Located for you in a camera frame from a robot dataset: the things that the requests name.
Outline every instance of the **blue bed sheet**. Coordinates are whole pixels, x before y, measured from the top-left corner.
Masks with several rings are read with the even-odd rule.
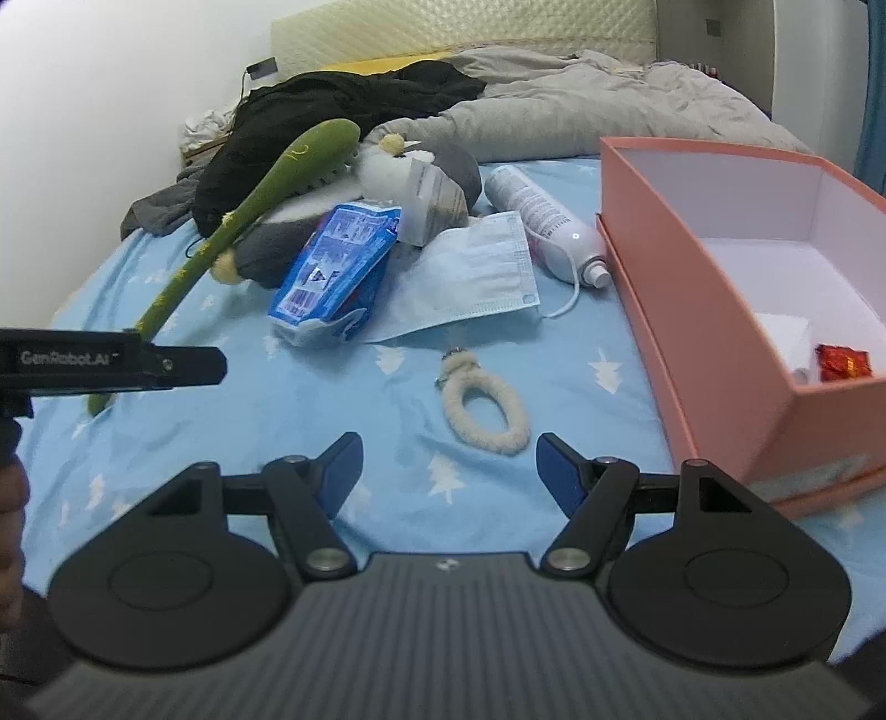
[[[593,221],[598,160],[517,165]],[[193,222],[163,238],[134,233],[55,326],[131,326],[197,237]],[[536,275],[543,309],[569,298],[568,285],[543,270]],[[345,431],[362,436],[365,466],[335,524],[361,561],[378,550],[527,551],[538,560],[565,522],[535,472],[534,440],[542,432],[559,434],[586,457],[616,455],[649,472],[672,470],[646,373],[612,289],[583,291],[577,307],[555,320],[529,309],[381,345],[316,352],[290,348],[273,333],[265,317],[271,297],[252,283],[228,287],[205,277],[157,338],[220,347],[229,373],[219,387],[120,395],[96,419],[81,398],[35,404],[20,445],[33,486],[23,541],[31,587],[45,592],[67,555],[194,462],[250,473],[282,455],[315,456]],[[453,436],[434,386],[440,358],[453,346],[475,350],[488,371],[520,394],[532,422],[528,450],[503,458]],[[481,422],[501,427],[488,401],[469,406]],[[640,518],[633,541],[670,524],[670,516]],[[852,613],[836,659],[886,626],[883,494],[801,525],[852,580]],[[230,526],[272,547],[263,520],[232,518]]]

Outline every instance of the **gray comforter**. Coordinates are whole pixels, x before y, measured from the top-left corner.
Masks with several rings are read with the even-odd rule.
[[[492,46],[447,59],[488,84],[483,95],[423,120],[373,129],[407,140],[456,142],[478,162],[600,151],[605,136],[682,137],[809,149],[736,90],[674,62],[630,65],[599,52],[571,59]]]

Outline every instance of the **curtain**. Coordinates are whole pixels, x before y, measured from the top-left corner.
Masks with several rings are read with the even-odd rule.
[[[867,0],[867,101],[855,176],[886,195],[886,0]]]

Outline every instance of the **box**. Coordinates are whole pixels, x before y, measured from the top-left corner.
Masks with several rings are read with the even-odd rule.
[[[674,462],[708,458],[789,517],[886,483],[886,199],[766,148],[617,137],[601,156],[599,229]],[[868,351],[874,377],[803,384],[755,312]]]

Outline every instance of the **headboard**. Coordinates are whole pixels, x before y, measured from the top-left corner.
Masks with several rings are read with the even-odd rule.
[[[656,59],[655,0],[335,0],[271,24],[280,76],[333,63],[519,45]]]

